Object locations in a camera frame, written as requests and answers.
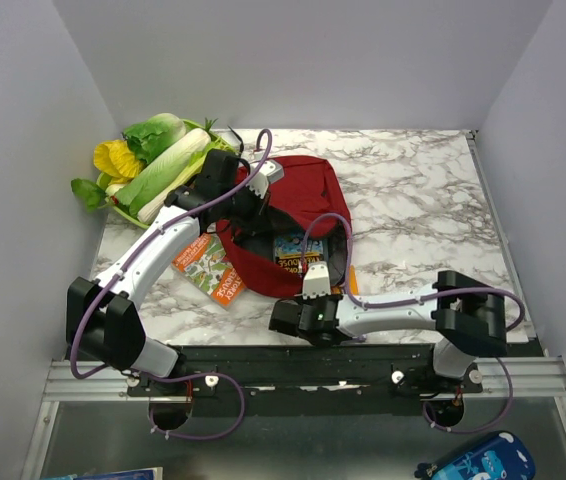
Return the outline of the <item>red backpack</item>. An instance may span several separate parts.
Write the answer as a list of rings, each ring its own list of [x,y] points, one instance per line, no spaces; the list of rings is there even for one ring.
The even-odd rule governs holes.
[[[216,224],[229,261],[248,289],[273,298],[295,296],[302,291],[302,274],[309,264],[299,274],[281,268],[274,262],[273,240],[282,233],[303,231],[302,254],[308,239],[323,240],[331,286],[341,284],[346,270],[347,236],[340,220],[320,217],[335,213],[351,220],[334,169],[327,160],[306,155],[282,156],[275,161],[283,166],[284,177],[268,190],[270,229],[247,235],[242,231],[221,232],[226,225],[223,220]]]

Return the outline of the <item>treehouse storey book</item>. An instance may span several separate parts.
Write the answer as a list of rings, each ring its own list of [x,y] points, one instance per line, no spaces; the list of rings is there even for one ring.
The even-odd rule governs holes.
[[[274,262],[292,274],[299,274],[310,263],[327,258],[327,246],[323,240],[308,239],[302,254],[303,231],[291,231],[276,236],[273,240]]]

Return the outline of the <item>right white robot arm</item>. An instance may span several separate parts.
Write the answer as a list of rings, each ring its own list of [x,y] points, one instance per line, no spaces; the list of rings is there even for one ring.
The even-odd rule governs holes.
[[[433,284],[403,294],[303,293],[282,299],[273,307],[269,329],[319,347],[378,332],[435,331],[442,339],[423,367],[423,379],[443,392],[475,359],[507,353],[505,297],[503,290],[446,270]]]

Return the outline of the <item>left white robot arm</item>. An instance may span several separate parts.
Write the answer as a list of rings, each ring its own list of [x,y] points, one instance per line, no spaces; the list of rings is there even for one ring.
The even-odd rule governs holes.
[[[178,253],[219,220],[255,221],[266,206],[269,187],[284,173],[263,157],[238,178],[241,158],[213,149],[192,186],[172,189],[158,216],[133,246],[93,280],[77,278],[67,292],[66,340],[70,368],[77,379],[79,354],[103,368],[139,371],[164,395],[177,393],[185,380],[179,353],[144,330],[138,310],[149,289]]]

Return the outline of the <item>Roald Dahl Charlie book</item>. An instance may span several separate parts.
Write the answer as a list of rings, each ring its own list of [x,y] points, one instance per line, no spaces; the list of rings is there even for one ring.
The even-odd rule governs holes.
[[[347,292],[352,293],[353,295],[359,294],[358,283],[356,279],[356,270],[353,265],[349,267],[348,270],[348,280],[344,281],[342,284],[333,286],[331,288],[331,292],[333,294],[342,294],[345,295]]]

